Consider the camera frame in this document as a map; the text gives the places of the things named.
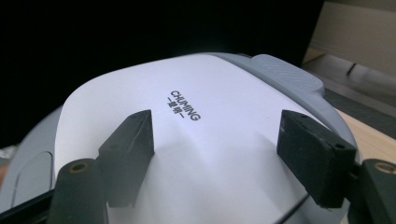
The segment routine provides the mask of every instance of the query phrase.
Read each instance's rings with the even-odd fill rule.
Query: wooden surface
[[[396,11],[392,8],[394,4],[378,9],[325,1],[309,46],[394,76]]]
[[[374,158],[396,163],[396,140],[337,110],[358,143],[361,161]]]

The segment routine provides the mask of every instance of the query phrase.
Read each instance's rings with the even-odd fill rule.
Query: wooden table
[[[393,139],[376,129],[337,110],[346,121],[358,144],[361,161],[380,159],[396,164],[396,139]]]

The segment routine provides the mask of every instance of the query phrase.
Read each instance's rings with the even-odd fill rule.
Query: brass screw
[[[376,164],[374,164],[374,167],[383,173],[387,173],[390,175],[396,175],[396,166],[394,166],[392,164],[388,164],[388,163],[384,163],[384,162],[377,162]]]
[[[87,162],[79,162],[70,166],[69,172],[72,174],[77,174],[85,171],[87,168],[88,168]]]

